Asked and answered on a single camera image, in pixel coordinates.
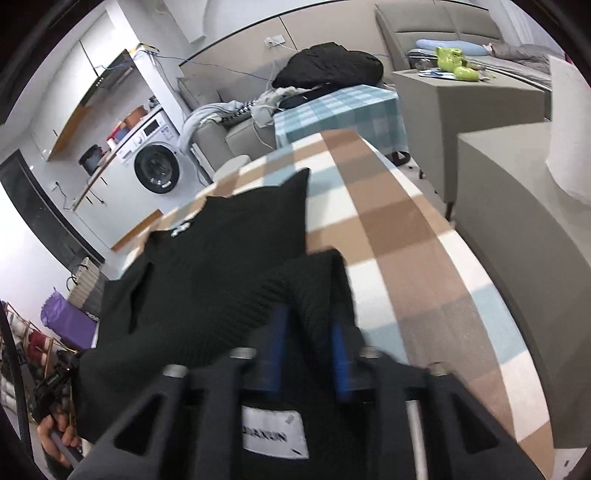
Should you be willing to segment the person's left hand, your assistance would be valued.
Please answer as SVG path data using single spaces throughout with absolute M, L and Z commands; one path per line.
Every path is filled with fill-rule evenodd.
M 44 452 L 64 467 L 71 467 L 66 451 L 81 448 L 81 439 L 70 424 L 69 416 L 55 411 L 46 416 L 37 426 L 37 434 Z

